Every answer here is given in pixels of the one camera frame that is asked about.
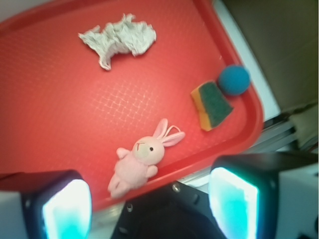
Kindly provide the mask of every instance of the pink bunny plush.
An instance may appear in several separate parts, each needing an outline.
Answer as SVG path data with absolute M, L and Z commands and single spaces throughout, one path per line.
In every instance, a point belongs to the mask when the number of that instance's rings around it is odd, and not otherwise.
M 158 173 L 155 166 L 163 157 L 164 147 L 170 147 L 180 142 L 185 133 L 172 125 L 167 129 L 168 120 L 162 119 L 153 136 L 146 136 L 139 139 L 129 151 L 125 148 L 118 148 L 116 153 L 119 161 L 115 165 L 115 173 L 109 183 L 108 190 L 112 198 L 120 198 L 131 189 L 137 189 Z M 175 127 L 179 132 L 168 135 Z

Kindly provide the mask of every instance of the paper towel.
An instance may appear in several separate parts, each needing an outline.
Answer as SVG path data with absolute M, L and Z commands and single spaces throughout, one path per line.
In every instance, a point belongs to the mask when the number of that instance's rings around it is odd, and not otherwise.
M 145 53 L 156 41 L 156 32 L 146 22 L 132 22 L 135 16 L 124 14 L 121 21 L 107 23 L 100 33 L 100 26 L 88 30 L 79 37 L 100 56 L 100 66 L 111 70 L 111 57 L 117 53 L 130 53 L 134 56 Z

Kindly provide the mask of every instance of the yellow sponge layer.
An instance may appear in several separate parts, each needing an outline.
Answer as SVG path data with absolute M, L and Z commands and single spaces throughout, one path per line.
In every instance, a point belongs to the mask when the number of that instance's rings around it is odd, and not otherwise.
M 203 102 L 201 101 L 199 87 L 193 90 L 190 94 L 195 102 L 196 108 L 199 113 L 200 127 L 205 131 L 210 131 L 213 128 L 210 124 L 208 113 L 206 112 Z

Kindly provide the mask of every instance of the foam ball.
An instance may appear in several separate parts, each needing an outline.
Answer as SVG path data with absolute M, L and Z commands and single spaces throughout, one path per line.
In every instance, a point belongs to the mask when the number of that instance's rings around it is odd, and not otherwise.
M 226 95 L 241 95 L 250 85 L 249 73 L 242 66 L 228 66 L 220 74 L 218 85 Z

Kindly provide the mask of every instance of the bunny ear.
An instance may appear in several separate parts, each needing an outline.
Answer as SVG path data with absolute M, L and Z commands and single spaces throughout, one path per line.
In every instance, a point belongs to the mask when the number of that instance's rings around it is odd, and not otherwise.
M 173 133 L 169 136 L 166 136 L 161 141 L 164 147 L 170 147 L 180 142 L 184 137 L 185 137 L 184 132 L 178 132 L 178 133 Z
M 166 129 L 168 126 L 168 120 L 167 119 L 162 119 L 158 126 L 155 129 L 155 132 L 153 134 L 153 137 L 160 139 L 163 138 L 163 136 L 165 135 Z

